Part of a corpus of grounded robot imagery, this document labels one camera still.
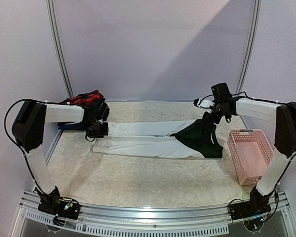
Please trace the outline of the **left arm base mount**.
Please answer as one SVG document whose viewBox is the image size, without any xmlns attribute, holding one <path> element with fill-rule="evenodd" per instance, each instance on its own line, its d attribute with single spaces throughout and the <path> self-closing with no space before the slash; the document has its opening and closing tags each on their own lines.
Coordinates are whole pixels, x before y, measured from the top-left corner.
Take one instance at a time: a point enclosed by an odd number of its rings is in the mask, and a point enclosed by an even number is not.
<svg viewBox="0 0 296 237">
<path fill-rule="evenodd" d="M 81 205 L 73 198 L 52 196 L 38 193 L 40 202 L 38 210 L 54 216 L 77 220 Z"/>
</svg>

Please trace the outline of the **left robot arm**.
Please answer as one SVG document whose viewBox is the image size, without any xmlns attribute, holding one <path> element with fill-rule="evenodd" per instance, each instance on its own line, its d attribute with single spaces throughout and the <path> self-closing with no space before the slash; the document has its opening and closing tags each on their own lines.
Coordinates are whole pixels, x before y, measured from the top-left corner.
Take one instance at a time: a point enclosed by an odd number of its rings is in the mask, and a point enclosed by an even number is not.
<svg viewBox="0 0 296 237">
<path fill-rule="evenodd" d="M 12 125 L 16 145 L 24 153 L 28 170 L 36 187 L 49 195 L 56 186 L 47 169 L 42 151 L 44 127 L 47 123 L 78 124 L 86 137 L 103 138 L 108 135 L 107 118 L 110 109 L 106 102 L 96 100 L 90 106 L 21 99 L 22 104 Z"/>
</svg>

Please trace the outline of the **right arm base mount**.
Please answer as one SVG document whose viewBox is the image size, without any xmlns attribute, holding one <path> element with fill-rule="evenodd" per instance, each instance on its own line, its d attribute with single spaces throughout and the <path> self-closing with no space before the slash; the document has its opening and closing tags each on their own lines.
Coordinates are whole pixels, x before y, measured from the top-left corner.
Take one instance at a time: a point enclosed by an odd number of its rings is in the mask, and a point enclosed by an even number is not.
<svg viewBox="0 0 296 237">
<path fill-rule="evenodd" d="M 275 197 L 274 201 L 276 206 L 275 209 L 271 211 L 271 206 L 268 200 L 263 201 L 262 203 L 254 203 L 253 201 L 243 201 L 237 198 L 227 205 L 227 211 L 231 215 L 232 220 L 261 215 L 261 221 L 265 222 L 275 214 L 278 208 L 280 199 Z"/>
</svg>

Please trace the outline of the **white cloth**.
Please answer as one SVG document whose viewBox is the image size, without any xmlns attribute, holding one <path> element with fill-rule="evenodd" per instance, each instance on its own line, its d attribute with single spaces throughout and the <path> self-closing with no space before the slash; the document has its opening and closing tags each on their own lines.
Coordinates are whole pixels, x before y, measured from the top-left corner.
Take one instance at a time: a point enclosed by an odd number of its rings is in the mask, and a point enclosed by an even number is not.
<svg viewBox="0 0 296 237">
<path fill-rule="evenodd" d="M 108 136 L 96 139 L 95 153 L 146 158 L 204 158 L 172 134 L 191 125 L 194 120 L 115 123 L 109 122 Z"/>
</svg>

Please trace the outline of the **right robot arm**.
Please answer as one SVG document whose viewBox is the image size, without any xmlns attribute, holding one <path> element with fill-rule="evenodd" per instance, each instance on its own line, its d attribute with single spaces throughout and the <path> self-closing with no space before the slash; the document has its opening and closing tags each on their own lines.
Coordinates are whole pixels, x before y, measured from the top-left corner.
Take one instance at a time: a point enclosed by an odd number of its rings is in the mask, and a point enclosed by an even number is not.
<svg viewBox="0 0 296 237">
<path fill-rule="evenodd" d="M 245 91 L 233 94 L 223 82 L 211 87 L 211 93 L 195 99 L 194 105 L 206 110 L 205 121 L 217 124 L 224 118 L 240 116 L 262 122 L 269 144 L 273 149 L 270 163 L 250 192 L 245 205 L 249 215 L 256 215 L 264 203 L 276 192 L 290 163 L 296 156 L 296 102 L 280 102 L 249 96 Z"/>
</svg>

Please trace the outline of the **dark green garment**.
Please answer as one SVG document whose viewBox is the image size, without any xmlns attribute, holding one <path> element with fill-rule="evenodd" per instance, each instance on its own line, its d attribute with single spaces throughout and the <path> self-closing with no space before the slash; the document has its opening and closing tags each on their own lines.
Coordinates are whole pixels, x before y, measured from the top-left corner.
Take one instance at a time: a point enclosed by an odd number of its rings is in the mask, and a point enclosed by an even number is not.
<svg viewBox="0 0 296 237">
<path fill-rule="evenodd" d="M 214 123 L 197 119 L 191 125 L 170 136 L 199 152 L 204 158 L 222 158 L 223 146 L 216 138 L 216 127 Z"/>
</svg>

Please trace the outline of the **red black plaid shirt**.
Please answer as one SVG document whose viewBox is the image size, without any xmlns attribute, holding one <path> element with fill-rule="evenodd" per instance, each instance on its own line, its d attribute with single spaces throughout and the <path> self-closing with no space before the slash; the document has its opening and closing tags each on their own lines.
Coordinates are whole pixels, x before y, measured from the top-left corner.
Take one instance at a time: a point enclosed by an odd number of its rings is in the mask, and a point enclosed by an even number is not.
<svg viewBox="0 0 296 237">
<path fill-rule="evenodd" d="M 79 94 L 72 98 L 67 98 L 61 102 L 61 104 L 69 104 L 69 105 L 82 105 L 82 106 L 90 106 L 93 101 L 99 100 L 104 97 L 98 89 L 88 92 Z"/>
</svg>

